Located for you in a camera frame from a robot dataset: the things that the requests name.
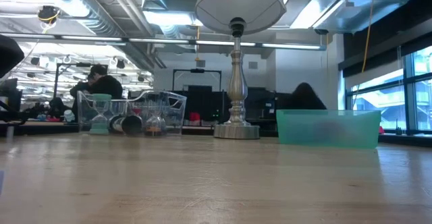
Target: wooden table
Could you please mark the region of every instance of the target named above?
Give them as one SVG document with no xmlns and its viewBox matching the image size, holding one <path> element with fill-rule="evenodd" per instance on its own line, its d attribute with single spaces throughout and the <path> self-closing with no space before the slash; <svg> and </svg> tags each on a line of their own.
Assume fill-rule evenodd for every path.
<svg viewBox="0 0 432 224">
<path fill-rule="evenodd" d="M 0 223 L 432 223 L 432 152 L 208 136 L 0 143 Z"/>
</svg>

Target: white lamp shade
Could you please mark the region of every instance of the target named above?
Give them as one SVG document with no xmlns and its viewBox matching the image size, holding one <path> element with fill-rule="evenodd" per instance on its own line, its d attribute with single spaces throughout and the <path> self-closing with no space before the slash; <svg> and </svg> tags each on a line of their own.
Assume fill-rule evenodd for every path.
<svg viewBox="0 0 432 224">
<path fill-rule="evenodd" d="M 198 0 L 195 12 L 204 26 L 224 34 L 231 34 L 233 18 L 242 18 L 244 34 L 252 34 L 274 25 L 286 8 L 283 0 Z"/>
</svg>

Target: window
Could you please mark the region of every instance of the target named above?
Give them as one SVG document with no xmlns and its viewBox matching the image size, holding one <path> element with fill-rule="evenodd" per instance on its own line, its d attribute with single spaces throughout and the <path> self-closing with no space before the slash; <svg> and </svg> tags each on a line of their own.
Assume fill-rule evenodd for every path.
<svg viewBox="0 0 432 224">
<path fill-rule="evenodd" d="M 413 53 L 412 60 L 415 76 L 432 72 L 432 46 Z"/>
<path fill-rule="evenodd" d="M 352 96 L 354 110 L 380 110 L 381 126 L 395 130 L 406 129 L 405 94 L 403 86 L 396 86 Z"/>
<path fill-rule="evenodd" d="M 419 130 L 432 130 L 432 80 L 417 82 L 416 119 Z"/>
<path fill-rule="evenodd" d="M 360 90 L 365 89 L 365 88 L 370 88 L 372 86 L 378 86 L 378 85 L 382 85 L 388 82 L 395 82 L 398 80 L 402 80 L 404 78 L 404 69 L 398 69 L 395 72 L 391 72 L 388 73 L 384 76 L 380 76 L 378 78 L 372 79 L 368 82 L 364 82 L 362 84 L 360 84 Z M 353 92 L 357 91 L 357 86 L 353 86 L 351 88 L 351 90 Z"/>
</svg>

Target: round lamp base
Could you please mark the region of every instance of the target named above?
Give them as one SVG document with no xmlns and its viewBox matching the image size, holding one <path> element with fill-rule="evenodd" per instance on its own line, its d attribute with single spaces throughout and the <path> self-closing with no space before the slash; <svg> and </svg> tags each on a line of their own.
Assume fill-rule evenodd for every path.
<svg viewBox="0 0 432 224">
<path fill-rule="evenodd" d="M 259 139 L 259 126 L 216 125 L 213 136 L 223 139 L 256 140 Z"/>
</svg>

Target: table lamp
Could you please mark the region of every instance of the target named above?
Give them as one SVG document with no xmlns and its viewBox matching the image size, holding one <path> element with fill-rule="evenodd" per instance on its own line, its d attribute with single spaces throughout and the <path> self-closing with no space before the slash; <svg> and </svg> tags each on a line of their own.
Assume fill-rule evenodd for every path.
<svg viewBox="0 0 432 224">
<path fill-rule="evenodd" d="M 232 75 L 227 89 L 232 108 L 229 120 L 215 126 L 214 137 L 258 139 L 259 126 L 245 120 L 244 99 L 248 96 L 248 86 L 243 74 L 240 42 L 243 34 L 260 32 L 274 25 L 286 12 L 283 0 L 198 0 L 195 12 L 207 28 L 234 37 Z"/>
</svg>

